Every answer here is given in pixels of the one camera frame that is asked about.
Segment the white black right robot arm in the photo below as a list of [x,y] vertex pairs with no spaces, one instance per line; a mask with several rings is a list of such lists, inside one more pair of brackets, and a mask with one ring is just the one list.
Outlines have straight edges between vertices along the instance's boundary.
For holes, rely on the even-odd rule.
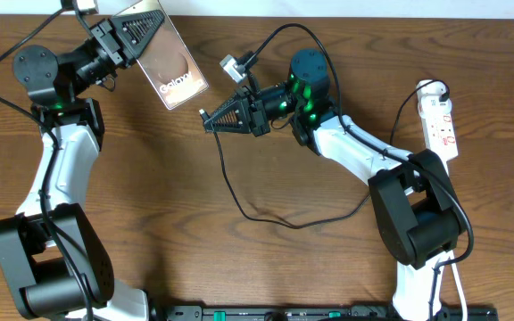
[[266,88],[251,72],[256,61],[253,52],[221,61],[238,87],[213,113],[201,113],[204,129],[263,136],[285,118],[299,144],[354,174],[369,188],[378,232],[397,262],[396,315],[436,320],[444,268],[460,261],[459,237],[473,234],[439,149],[398,149],[357,126],[329,93],[336,74],[320,50],[297,52],[286,80]]

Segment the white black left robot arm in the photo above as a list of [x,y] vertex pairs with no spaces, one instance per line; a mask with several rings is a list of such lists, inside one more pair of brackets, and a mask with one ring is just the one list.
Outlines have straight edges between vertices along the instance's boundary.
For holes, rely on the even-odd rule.
[[88,181],[103,146],[98,101],[84,92],[137,62],[163,13],[113,16],[87,26],[87,39],[56,54],[29,38],[8,49],[14,76],[44,146],[29,193],[0,219],[0,268],[20,315],[50,320],[159,320],[147,292],[124,284],[89,222]]

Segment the smartphone with Galaxy screen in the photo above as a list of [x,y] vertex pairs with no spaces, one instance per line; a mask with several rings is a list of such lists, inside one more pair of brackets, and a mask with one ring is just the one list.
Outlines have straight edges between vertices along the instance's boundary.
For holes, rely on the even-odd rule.
[[159,1],[144,0],[118,12],[116,17],[159,10],[163,22],[137,60],[155,92],[173,110],[209,88],[205,77]]

